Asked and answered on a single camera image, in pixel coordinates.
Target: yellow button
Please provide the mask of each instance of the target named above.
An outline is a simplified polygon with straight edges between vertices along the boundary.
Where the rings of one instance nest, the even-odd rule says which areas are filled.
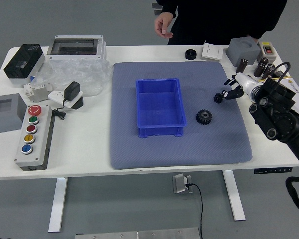
[[[33,143],[35,140],[35,137],[32,135],[32,134],[27,134],[25,137],[24,137],[24,142],[25,143]]]

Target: gray floor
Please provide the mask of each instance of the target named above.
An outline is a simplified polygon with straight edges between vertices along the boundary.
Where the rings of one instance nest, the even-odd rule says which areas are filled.
[[[102,34],[107,45],[165,45],[153,31],[152,0],[0,0],[0,67],[8,50],[46,46],[58,34]],[[289,0],[271,41],[299,84],[299,0]],[[63,225],[49,234],[55,179],[0,181],[0,237],[73,239],[75,234],[199,227],[200,198],[172,192],[172,173],[71,178]],[[193,172],[203,193],[203,235],[299,239],[299,210],[285,188],[292,173],[235,171],[247,220],[233,221],[222,173]]]

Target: gray cube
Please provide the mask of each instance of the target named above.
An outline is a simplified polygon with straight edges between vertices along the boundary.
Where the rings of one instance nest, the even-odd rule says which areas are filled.
[[[233,38],[229,43],[226,54],[234,67],[238,67],[241,59],[248,60],[252,65],[260,52],[259,46],[251,36]]]
[[[0,96],[0,133],[21,129],[26,108],[18,93]]]

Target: blue mat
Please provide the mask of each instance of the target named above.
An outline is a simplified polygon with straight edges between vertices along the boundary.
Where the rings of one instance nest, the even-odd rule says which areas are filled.
[[[138,137],[136,80],[178,78],[187,126],[181,137]],[[252,152],[235,100],[217,104],[216,93],[230,90],[218,62],[128,62],[114,65],[110,126],[111,165],[115,169],[246,162]],[[195,116],[206,109],[208,125]]]

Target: black gear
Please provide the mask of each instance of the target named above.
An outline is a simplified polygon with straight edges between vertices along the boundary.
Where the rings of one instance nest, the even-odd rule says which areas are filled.
[[[200,124],[209,124],[212,118],[213,115],[208,110],[201,110],[196,115],[196,120]]]
[[[215,96],[214,96],[214,102],[216,102],[216,103],[222,103],[223,102],[223,99],[224,99],[224,96],[223,96],[223,94],[222,93],[217,93],[217,94],[215,94]]]

